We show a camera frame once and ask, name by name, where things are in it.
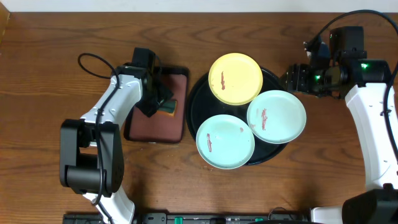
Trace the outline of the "orange green sponge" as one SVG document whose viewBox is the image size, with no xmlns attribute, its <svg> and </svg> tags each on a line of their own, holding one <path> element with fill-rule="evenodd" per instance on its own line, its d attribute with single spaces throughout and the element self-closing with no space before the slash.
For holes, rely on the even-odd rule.
<svg viewBox="0 0 398 224">
<path fill-rule="evenodd" d="M 174 117 L 177 109 L 177 100 L 166 101 L 158 110 L 158 114 Z"/>
</svg>

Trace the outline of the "yellow plate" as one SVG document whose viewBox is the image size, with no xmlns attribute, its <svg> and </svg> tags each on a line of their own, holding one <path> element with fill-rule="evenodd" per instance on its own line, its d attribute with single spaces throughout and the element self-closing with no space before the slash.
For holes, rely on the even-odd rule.
<svg viewBox="0 0 398 224">
<path fill-rule="evenodd" d="M 230 53 L 215 60 L 208 73 L 208 83 L 212 94 L 221 102 L 245 105 L 261 91 L 262 70 L 250 56 Z"/>
</svg>

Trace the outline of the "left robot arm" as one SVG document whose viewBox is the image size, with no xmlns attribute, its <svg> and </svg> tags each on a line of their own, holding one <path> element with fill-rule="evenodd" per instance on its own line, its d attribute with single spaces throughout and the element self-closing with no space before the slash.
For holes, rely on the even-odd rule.
<svg viewBox="0 0 398 224">
<path fill-rule="evenodd" d="M 60 128 L 60 183 L 87 198 L 104 223 L 132 223 L 135 204 L 122 181 L 124 159 L 121 126 L 137 107 L 154 115 L 173 93 L 162 84 L 160 60 L 136 47 L 132 60 L 110 66 L 109 87 L 99 101 L 79 119 L 66 119 Z"/>
</svg>

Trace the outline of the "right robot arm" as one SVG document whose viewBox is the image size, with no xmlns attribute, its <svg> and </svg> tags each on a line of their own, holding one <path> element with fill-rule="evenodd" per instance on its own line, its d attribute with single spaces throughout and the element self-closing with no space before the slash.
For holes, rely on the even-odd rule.
<svg viewBox="0 0 398 224">
<path fill-rule="evenodd" d="M 392 73 L 385 60 L 367 58 L 363 37 L 332 35 L 304 44 L 309 64 L 281 77 L 287 91 L 315 96 L 337 93 L 354 119 L 364 159 L 366 192 L 340 207 L 317 207 L 313 223 L 397 223 L 397 113 Z"/>
</svg>

